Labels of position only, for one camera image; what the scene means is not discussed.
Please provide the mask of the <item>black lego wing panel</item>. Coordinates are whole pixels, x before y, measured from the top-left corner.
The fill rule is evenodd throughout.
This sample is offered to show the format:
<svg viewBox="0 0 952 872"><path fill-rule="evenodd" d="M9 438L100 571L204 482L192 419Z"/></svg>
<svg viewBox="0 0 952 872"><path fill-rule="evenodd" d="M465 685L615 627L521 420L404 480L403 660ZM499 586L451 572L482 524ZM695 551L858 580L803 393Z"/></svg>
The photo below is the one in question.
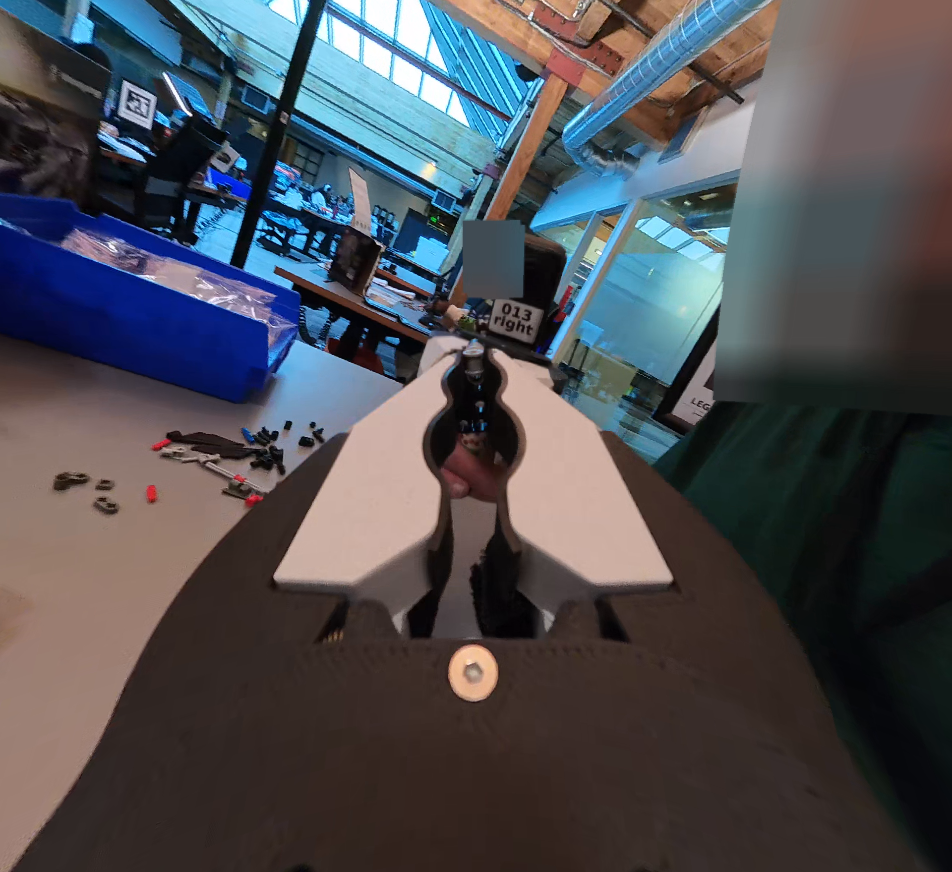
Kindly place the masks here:
<svg viewBox="0 0 952 872"><path fill-rule="evenodd" d="M204 454L218 455L222 459L243 460L254 453L253 447L249 445L204 431L183 434L178 430L172 430L166 434L166 438L172 445L185 446Z"/></svg>

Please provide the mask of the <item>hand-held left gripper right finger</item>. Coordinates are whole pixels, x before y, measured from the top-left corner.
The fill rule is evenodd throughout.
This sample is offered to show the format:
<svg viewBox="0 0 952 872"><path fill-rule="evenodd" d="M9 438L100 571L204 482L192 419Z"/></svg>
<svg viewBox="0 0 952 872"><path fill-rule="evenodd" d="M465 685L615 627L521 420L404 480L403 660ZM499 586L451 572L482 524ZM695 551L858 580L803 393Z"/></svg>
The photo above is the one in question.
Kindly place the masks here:
<svg viewBox="0 0 952 872"><path fill-rule="evenodd" d="M527 638L567 603L655 594L675 578L602 432L503 353L485 356L489 445L503 464L494 531L472 568L479 628Z"/></svg>

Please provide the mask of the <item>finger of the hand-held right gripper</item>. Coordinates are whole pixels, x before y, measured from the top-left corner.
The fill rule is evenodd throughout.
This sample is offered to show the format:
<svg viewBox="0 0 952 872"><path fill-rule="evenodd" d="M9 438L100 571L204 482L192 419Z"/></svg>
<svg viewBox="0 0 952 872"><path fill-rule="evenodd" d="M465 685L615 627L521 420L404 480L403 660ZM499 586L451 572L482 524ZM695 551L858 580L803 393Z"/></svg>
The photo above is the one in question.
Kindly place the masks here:
<svg viewBox="0 0 952 872"><path fill-rule="evenodd" d="M538 398L543 392L556 394L556 384L547 366L517 359L498 349L498 370L499 398Z"/></svg>
<svg viewBox="0 0 952 872"><path fill-rule="evenodd" d="M441 388L446 373L458 362L466 348L466 339L457 335L433 335L425 344L419 363L419 382L429 388Z"/></svg>

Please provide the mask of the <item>black pole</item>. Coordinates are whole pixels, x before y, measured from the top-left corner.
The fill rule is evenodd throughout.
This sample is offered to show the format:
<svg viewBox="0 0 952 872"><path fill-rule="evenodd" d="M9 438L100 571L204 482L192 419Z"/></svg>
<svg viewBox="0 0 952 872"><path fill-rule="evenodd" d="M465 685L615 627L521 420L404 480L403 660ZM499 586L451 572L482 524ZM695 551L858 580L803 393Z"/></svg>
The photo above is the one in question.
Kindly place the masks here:
<svg viewBox="0 0 952 872"><path fill-rule="evenodd" d="M232 250L230 263L241 270L244 269L257 223L268 199L270 182L326 5L327 0L308 0L307 3L303 24L297 35L290 65L268 128L268 136L256 167L248 200L244 205L244 216Z"/></svg>

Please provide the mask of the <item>person's green shirt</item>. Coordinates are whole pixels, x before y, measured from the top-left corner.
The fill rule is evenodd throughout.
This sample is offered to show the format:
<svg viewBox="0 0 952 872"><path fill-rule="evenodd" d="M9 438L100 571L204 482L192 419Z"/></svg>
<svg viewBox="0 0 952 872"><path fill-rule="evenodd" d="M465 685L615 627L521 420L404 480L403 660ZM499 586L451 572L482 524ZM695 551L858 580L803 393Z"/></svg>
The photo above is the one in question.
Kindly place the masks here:
<svg viewBox="0 0 952 872"><path fill-rule="evenodd" d="M717 402L654 467L756 573L887 811L950 870L950 416Z"/></svg>

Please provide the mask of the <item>black office chair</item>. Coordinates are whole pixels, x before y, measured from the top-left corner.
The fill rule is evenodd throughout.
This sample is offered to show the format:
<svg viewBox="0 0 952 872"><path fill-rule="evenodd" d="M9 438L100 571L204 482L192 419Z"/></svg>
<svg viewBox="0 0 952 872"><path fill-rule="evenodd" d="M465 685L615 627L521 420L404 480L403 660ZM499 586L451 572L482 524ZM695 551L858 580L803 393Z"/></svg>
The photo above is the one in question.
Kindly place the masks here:
<svg viewBox="0 0 952 872"><path fill-rule="evenodd" d="M147 229L180 228L192 179L228 140L228 134L205 117L186 117L182 127L146 163L135 199L138 224Z"/></svg>

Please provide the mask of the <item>wooden post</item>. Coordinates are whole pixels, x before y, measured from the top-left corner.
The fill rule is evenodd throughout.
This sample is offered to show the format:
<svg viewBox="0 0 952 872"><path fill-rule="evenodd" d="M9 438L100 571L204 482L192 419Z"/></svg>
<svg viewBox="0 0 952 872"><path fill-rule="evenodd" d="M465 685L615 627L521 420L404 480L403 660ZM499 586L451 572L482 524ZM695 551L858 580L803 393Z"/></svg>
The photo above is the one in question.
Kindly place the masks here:
<svg viewBox="0 0 952 872"><path fill-rule="evenodd" d="M483 215L485 221L506 219L541 147L541 142L551 119L565 97L568 85L563 77L545 69L542 73L542 79L541 90L535 100L527 127L524 129L499 180L494 197Z"/></svg>

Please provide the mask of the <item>small dark printed box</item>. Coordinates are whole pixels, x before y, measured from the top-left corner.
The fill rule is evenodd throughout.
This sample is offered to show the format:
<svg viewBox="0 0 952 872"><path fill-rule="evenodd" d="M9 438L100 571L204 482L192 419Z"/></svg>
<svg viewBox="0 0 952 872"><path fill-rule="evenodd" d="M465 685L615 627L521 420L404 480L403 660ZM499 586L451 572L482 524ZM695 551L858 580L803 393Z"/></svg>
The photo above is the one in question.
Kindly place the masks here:
<svg viewBox="0 0 952 872"><path fill-rule="evenodd" d="M339 235L328 267L328 280L363 297L372 283L385 249L386 246L374 237L346 226Z"/></svg>

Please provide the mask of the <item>small framed marker tag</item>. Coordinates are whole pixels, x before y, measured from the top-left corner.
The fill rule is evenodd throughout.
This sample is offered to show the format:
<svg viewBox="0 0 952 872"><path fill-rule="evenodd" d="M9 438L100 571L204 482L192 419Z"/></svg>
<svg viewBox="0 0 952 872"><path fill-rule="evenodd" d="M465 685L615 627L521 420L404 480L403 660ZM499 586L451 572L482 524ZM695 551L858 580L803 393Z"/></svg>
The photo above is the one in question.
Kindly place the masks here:
<svg viewBox="0 0 952 872"><path fill-rule="evenodd" d="M123 79L116 106L116 117L144 130L151 130L157 111L158 97L155 93Z"/></svg>

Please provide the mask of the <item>silver air duct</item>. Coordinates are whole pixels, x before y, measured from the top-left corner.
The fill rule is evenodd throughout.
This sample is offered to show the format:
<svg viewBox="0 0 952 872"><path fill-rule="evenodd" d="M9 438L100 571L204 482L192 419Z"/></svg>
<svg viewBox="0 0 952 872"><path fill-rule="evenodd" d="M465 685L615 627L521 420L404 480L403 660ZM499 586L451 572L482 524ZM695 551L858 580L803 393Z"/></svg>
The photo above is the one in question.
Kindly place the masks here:
<svg viewBox="0 0 952 872"><path fill-rule="evenodd" d="M567 155L597 176L631 174L634 160L596 146L594 137L772 1L691 0L613 83L565 125L562 144Z"/></svg>

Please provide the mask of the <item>black lego beam assembly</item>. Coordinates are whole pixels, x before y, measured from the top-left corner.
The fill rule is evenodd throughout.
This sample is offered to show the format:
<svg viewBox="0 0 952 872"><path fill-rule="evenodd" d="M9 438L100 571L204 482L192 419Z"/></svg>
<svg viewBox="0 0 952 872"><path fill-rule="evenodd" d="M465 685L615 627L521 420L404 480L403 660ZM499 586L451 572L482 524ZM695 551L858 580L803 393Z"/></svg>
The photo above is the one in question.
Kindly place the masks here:
<svg viewBox="0 0 952 872"><path fill-rule="evenodd" d="M470 340L461 352L463 374L457 404L457 429L460 445L475 459L492 464L495 452L490 443L489 391L486 383L486 357L482 343Z"/></svg>

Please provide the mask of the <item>light grey lego rod assembly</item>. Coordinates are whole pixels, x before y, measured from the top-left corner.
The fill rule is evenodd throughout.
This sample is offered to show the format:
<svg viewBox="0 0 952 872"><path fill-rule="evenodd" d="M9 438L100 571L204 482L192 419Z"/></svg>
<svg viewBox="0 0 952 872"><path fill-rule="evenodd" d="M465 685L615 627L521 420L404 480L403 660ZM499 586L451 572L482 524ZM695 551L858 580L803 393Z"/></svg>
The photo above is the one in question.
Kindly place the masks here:
<svg viewBox="0 0 952 872"><path fill-rule="evenodd" d="M250 482L244 475L232 472L222 466L222 457L215 453L203 453L185 447L172 445L153 449L161 458L175 461L182 465L195 465L209 471L225 480L222 493L232 498L242 500L247 507L252 507L268 495L268 489Z"/></svg>

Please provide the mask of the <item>person's right hand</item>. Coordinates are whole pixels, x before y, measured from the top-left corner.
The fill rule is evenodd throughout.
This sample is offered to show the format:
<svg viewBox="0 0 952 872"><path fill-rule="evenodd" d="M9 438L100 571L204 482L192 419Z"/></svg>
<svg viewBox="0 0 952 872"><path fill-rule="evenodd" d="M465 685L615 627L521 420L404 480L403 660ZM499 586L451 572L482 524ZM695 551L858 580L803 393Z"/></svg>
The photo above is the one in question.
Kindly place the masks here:
<svg viewBox="0 0 952 872"><path fill-rule="evenodd" d="M506 466L492 451L475 454L458 442L440 468L452 499L471 497L495 504L506 476Z"/></svg>

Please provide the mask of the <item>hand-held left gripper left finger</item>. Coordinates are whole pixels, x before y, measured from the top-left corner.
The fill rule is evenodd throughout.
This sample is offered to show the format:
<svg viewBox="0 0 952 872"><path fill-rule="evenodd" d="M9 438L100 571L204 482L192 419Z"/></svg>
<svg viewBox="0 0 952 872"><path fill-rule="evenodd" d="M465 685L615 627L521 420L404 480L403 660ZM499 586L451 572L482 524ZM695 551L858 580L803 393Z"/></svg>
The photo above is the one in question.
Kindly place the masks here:
<svg viewBox="0 0 952 872"><path fill-rule="evenodd" d="M282 591L387 608L396 630L432 589L427 557L446 520L444 490L425 451L449 404L439 359L351 427L272 580Z"/></svg>

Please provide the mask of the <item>wooden background desk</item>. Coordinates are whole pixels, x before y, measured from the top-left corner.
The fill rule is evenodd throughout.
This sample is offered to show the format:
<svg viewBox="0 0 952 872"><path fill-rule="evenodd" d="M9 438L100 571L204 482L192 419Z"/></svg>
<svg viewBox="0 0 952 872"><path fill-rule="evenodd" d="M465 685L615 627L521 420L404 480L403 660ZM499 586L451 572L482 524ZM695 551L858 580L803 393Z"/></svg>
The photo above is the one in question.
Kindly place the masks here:
<svg viewBox="0 0 952 872"><path fill-rule="evenodd" d="M367 297L331 280L324 271L318 273L319 268L297 263L278 265L273 271L275 276L292 282L302 306L325 307L332 317L348 322L330 350L345 361L382 371L376 356L380 342L395 338L424 346L434 333L442 331L440 327L429 327L424 313L414 309L409 301L381 299L383 288L375 287Z"/></svg>

